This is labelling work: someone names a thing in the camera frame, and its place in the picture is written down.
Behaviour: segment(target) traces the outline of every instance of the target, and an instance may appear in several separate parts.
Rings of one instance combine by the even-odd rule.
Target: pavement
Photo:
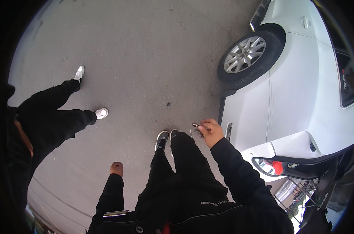
[[[157,134],[189,133],[217,119],[217,65],[250,32],[253,0],[53,0],[25,30],[15,52],[9,105],[86,70],[81,90],[61,109],[109,109],[109,115],[66,140],[39,165],[29,205],[58,233],[88,229],[114,161],[124,164],[125,208],[145,188]],[[209,148],[193,135],[217,180]],[[174,169],[170,147],[166,156]]]

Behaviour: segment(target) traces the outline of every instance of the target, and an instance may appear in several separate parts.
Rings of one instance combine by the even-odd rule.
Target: white car
[[[344,44],[310,0],[263,0],[250,26],[217,70],[231,88],[221,100],[224,135],[266,182],[321,177],[354,148]]]

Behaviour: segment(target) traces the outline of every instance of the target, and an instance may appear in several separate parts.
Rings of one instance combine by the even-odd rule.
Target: black sneaker
[[[173,129],[169,135],[169,139],[172,141],[172,139],[177,135],[178,130],[177,129]]]
[[[163,150],[165,149],[165,145],[166,145],[166,141],[168,140],[168,136],[169,136],[169,132],[165,131],[165,130],[158,134],[157,140],[156,140],[156,145],[155,145],[155,151],[160,148],[162,148]]]

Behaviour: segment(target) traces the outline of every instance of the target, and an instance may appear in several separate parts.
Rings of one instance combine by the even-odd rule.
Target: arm
[[[103,218],[105,213],[124,210],[122,169],[122,163],[114,162],[112,164],[107,183],[96,205],[95,215],[92,217],[88,231],[89,234],[96,232],[96,227],[105,220],[105,218]]]
[[[254,170],[249,162],[243,160],[240,152],[224,138],[221,126],[213,119],[205,119],[201,124],[210,130],[199,126],[233,199],[237,203],[252,207],[255,217],[262,224],[259,227],[263,232],[294,233],[292,222],[278,206],[270,193],[270,187],[265,186],[259,172]]]

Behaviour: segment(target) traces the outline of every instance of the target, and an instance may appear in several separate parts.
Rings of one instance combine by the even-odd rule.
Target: hand
[[[209,148],[224,137],[223,129],[214,119],[203,119],[198,129],[203,134],[204,141]]]
[[[109,174],[117,174],[122,177],[124,175],[124,172],[122,171],[123,168],[124,165],[122,163],[114,162],[109,170]]]

